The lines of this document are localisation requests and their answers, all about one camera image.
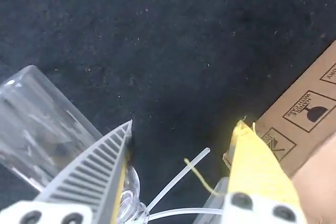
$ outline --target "dark carpet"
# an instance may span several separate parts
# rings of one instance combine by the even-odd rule
[[[0,77],[37,65],[104,134],[134,119],[145,204],[204,147],[257,119],[336,38],[336,0],[1,0]],[[0,207],[35,192],[0,171]],[[188,174],[155,211],[202,206]],[[191,223],[195,216],[153,223]]]

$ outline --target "skin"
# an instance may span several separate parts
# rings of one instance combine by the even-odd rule
[[[308,224],[336,223],[336,134],[292,178]]]

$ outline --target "clear plastic tubing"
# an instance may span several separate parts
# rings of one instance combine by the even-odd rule
[[[163,212],[157,212],[155,214],[149,215],[149,221],[156,220],[173,215],[188,215],[188,214],[208,214],[208,215],[222,215],[222,209],[215,208],[179,208],[172,209]]]
[[[195,166],[198,164],[208,153],[210,152],[210,148],[205,148],[202,152],[200,152],[191,162],[191,166]],[[147,211],[150,212],[156,204],[169,192],[170,189],[173,188],[173,186],[176,185],[177,182],[179,182],[189,171],[190,167],[186,166],[184,167],[179,174],[177,174],[163,189],[162,191],[152,200],[152,202],[148,205]]]

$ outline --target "screw hole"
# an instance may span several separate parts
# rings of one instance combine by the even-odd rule
[[[20,224],[36,224],[39,222],[41,216],[42,213],[40,211],[31,211],[22,217]]]
[[[247,210],[252,210],[253,202],[250,196],[243,193],[236,193],[231,199],[232,205]]]
[[[81,224],[83,221],[83,216],[78,213],[72,213],[67,215],[63,221],[62,224]]]
[[[280,219],[286,220],[286,221],[290,221],[290,222],[296,221],[294,212],[288,207],[277,206],[276,208],[274,208],[273,214],[274,216]]]

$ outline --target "cardboard box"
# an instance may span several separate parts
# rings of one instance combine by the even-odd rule
[[[292,176],[336,131],[336,42],[256,122]]]

